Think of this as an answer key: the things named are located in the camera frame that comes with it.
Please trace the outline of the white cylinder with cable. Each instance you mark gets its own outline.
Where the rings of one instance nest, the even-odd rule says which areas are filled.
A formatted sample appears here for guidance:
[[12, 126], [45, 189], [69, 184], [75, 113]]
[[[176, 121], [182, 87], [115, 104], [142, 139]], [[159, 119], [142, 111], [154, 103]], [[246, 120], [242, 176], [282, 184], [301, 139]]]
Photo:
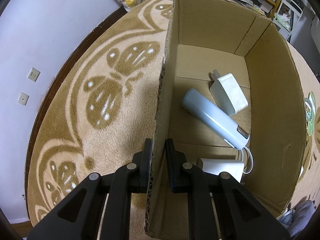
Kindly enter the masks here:
[[204, 172], [213, 175], [219, 175], [222, 172], [227, 172], [238, 182], [241, 182], [244, 175], [252, 172], [253, 165], [253, 154], [246, 146], [243, 149], [238, 150], [238, 157], [236, 159], [200, 158], [198, 161], [198, 167]]

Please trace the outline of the white wall charger plug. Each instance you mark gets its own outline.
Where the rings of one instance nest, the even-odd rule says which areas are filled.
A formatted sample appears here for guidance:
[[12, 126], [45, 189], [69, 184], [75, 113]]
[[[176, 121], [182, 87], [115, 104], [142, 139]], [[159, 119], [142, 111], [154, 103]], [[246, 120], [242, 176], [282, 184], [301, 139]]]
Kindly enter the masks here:
[[232, 73], [221, 76], [215, 69], [210, 77], [213, 83], [209, 91], [217, 107], [228, 116], [235, 115], [248, 106], [248, 101]]

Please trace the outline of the light blue cylindrical device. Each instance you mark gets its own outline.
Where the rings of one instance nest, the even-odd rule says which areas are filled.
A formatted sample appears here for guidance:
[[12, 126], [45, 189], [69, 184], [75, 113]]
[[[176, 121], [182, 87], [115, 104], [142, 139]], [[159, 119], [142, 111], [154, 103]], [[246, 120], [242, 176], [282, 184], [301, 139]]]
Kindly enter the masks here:
[[197, 90], [192, 88], [185, 94], [182, 107], [232, 148], [241, 150], [247, 145], [249, 134]]

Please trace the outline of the brown cardboard box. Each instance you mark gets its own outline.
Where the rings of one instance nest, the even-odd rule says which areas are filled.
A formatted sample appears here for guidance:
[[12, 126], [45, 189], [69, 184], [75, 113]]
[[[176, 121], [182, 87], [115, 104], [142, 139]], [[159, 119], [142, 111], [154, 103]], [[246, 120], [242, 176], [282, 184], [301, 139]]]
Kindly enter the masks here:
[[169, 190], [167, 138], [191, 163], [237, 155], [181, 106], [192, 88], [211, 98], [214, 69], [232, 73], [248, 98], [233, 116], [249, 133], [254, 158], [245, 187], [278, 217], [295, 194], [306, 148], [303, 87], [287, 42], [270, 20], [226, 0], [150, 0], [143, 16], [159, 31], [162, 49], [146, 233], [188, 238], [187, 197]]

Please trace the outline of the grey clothing on floor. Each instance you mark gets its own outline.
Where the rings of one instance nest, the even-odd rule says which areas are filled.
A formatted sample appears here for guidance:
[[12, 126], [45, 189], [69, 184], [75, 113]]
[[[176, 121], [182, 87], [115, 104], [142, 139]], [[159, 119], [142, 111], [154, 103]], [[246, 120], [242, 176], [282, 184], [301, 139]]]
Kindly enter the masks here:
[[294, 238], [307, 226], [314, 212], [314, 202], [306, 200], [286, 211], [277, 220], [289, 232], [290, 237]]

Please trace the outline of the beige patterned round rug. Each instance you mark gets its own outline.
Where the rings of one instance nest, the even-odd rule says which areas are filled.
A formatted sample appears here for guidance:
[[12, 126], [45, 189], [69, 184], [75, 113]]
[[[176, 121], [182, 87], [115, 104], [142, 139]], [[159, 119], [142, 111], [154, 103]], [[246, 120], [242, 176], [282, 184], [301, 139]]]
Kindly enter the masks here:
[[[134, 7], [89, 47], [50, 104], [35, 140], [28, 174], [32, 224], [43, 219], [91, 172], [114, 172], [142, 150], [145, 139], [154, 140], [162, 49], [159, 31], [143, 16], [148, 1]], [[304, 98], [313, 92], [318, 99], [318, 80], [298, 51], [287, 45]], [[146, 233], [147, 198], [148, 192], [133, 197], [132, 239], [151, 238]], [[319, 124], [312, 136], [306, 131], [295, 194], [284, 212], [304, 200], [319, 205]]]

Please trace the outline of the green cartoon oval coaster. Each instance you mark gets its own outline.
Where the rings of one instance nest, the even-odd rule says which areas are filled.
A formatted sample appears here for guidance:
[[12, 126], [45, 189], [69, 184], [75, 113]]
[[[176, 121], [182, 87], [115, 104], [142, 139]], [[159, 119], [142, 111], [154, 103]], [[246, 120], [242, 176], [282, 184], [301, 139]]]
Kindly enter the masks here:
[[304, 98], [305, 105], [305, 118], [306, 118], [306, 131], [307, 135], [310, 137], [313, 133], [313, 128], [315, 125], [315, 115], [316, 115], [316, 100], [313, 92], [308, 94], [308, 97]]

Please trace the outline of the white plastic cart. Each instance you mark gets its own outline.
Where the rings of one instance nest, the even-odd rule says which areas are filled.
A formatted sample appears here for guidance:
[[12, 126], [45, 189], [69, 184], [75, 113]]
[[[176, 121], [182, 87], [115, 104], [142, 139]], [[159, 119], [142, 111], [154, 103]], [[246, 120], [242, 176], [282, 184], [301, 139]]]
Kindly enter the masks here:
[[303, 8], [301, 0], [281, 0], [272, 22], [285, 40], [290, 40], [295, 25], [303, 16]]

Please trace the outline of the lower white wall socket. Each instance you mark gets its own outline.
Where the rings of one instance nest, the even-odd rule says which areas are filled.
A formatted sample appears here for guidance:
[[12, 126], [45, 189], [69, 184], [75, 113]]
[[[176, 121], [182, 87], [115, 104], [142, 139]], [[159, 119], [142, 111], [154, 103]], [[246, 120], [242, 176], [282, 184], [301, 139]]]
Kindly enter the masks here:
[[20, 93], [20, 96], [19, 96], [19, 98], [18, 98], [18, 103], [19, 103], [20, 105], [25, 106], [25, 105], [27, 104], [27, 102], [28, 102], [28, 99], [29, 99], [29, 95], [28, 95], [28, 94], [25, 94], [24, 92], [21, 92], [21, 93]]

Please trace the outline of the white wall socket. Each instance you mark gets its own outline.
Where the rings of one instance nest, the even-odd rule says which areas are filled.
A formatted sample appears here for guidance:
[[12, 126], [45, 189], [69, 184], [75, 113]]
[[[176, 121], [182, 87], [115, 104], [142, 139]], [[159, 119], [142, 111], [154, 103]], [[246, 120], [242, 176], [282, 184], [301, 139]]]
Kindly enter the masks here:
[[28, 99], [29, 99], [29, 95], [28, 95], [28, 94], [25, 94], [24, 92], [21, 92], [21, 93], [20, 93], [20, 96], [19, 96], [19, 98], [18, 98], [18, 103], [19, 103], [20, 105], [25, 106], [25, 105], [27, 104], [27, 102], [28, 102]]
[[41, 72], [39, 70], [37, 70], [35, 68], [32, 68], [30, 73], [29, 73], [29, 75], [28, 75], [28, 79], [33, 81], [33, 82], [36, 82], [38, 77], [39, 77], [39, 75], [40, 75], [40, 73]]

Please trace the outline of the upper white wall socket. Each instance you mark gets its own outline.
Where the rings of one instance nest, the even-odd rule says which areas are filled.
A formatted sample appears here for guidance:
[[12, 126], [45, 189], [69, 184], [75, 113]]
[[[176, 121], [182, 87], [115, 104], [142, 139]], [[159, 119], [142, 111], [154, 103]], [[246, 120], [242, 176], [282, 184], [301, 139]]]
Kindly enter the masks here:
[[28, 79], [33, 81], [33, 82], [36, 82], [38, 77], [39, 77], [39, 75], [40, 75], [40, 73], [41, 72], [39, 70], [37, 70], [35, 68], [32, 68], [30, 73], [29, 73], [29, 75], [28, 75]]

